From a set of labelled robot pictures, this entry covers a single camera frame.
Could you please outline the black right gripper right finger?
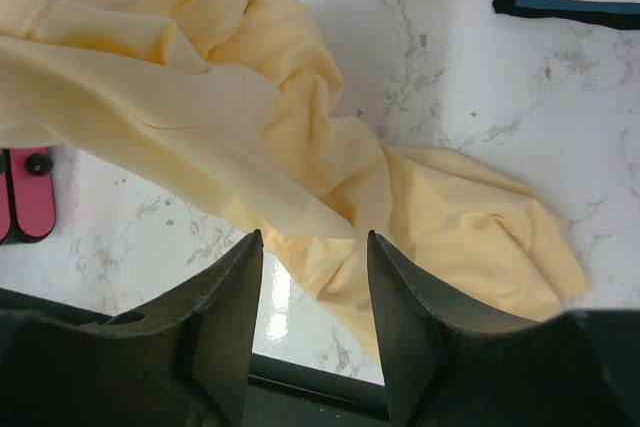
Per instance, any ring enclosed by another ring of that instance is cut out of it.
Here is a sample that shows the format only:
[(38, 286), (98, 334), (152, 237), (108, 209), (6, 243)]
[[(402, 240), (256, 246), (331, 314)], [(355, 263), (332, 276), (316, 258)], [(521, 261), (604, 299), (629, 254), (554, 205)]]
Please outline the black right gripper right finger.
[(536, 323), (422, 270), (377, 233), (367, 273), (395, 426), (635, 426), (639, 314)]

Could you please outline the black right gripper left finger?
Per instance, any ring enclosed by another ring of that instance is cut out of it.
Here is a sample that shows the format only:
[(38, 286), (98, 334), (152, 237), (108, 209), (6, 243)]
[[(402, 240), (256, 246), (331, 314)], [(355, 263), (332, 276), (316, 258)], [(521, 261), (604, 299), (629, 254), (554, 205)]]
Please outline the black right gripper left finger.
[(114, 317), (1, 293), (5, 426), (238, 426), (263, 242)]

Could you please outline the black pink drawer organizer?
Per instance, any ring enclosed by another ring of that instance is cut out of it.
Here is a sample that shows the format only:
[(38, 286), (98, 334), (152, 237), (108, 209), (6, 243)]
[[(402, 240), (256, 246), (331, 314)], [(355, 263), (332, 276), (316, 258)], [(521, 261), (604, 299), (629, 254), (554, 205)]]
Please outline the black pink drawer organizer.
[(48, 148), (1, 150), (1, 244), (37, 243), (56, 225)]

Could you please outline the yellow t shirt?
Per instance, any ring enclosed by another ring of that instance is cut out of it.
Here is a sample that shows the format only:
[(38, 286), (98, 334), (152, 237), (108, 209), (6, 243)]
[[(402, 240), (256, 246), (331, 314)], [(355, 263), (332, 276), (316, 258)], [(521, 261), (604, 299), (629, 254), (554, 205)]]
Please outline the yellow t shirt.
[(299, 0), (1, 0), (1, 144), (71, 144), (242, 231), (370, 354), (377, 231), (469, 296), (533, 321), (589, 291), (525, 185), (336, 116), (340, 71)]

